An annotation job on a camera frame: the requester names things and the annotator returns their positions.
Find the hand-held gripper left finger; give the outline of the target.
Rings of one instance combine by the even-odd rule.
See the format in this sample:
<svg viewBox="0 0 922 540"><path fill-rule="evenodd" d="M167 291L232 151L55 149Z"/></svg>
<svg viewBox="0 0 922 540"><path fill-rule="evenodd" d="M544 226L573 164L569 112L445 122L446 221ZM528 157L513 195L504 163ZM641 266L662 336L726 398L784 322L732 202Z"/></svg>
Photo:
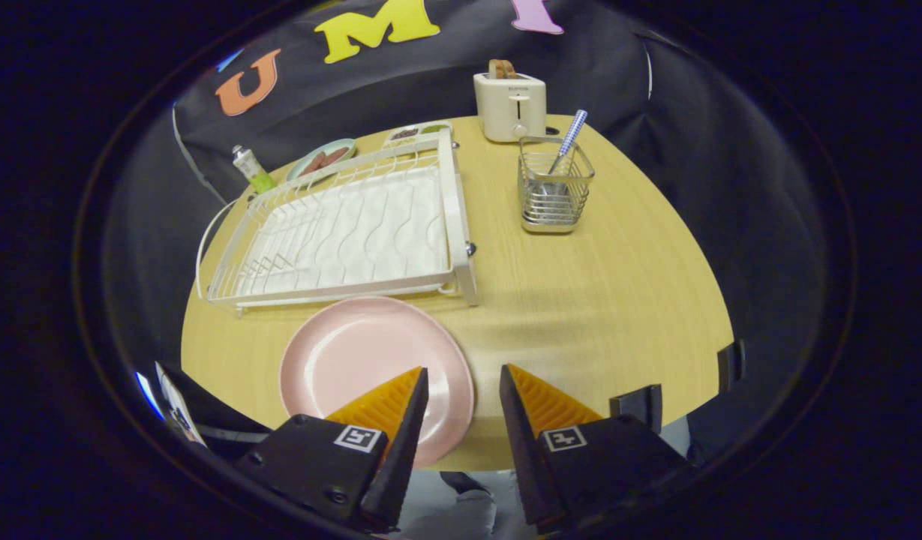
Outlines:
<svg viewBox="0 0 922 540"><path fill-rule="evenodd" d="M394 530L428 403L415 367L326 419L290 417L240 457L236 469L293 505L355 530Z"/></svg>

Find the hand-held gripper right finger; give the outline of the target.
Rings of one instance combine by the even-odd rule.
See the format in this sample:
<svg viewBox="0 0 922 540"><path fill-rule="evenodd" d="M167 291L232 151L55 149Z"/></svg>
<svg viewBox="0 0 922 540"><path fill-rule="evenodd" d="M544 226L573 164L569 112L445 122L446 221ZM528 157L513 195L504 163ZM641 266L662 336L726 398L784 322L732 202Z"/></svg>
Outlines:
<svg viewBox="0 0 922 540"><path fill-rule="evenodd" d="M652 512L694 478L660 435L659 384L612 397L601 415L505 364L500 402L525 520L542 536L580 536Z"/></svg>

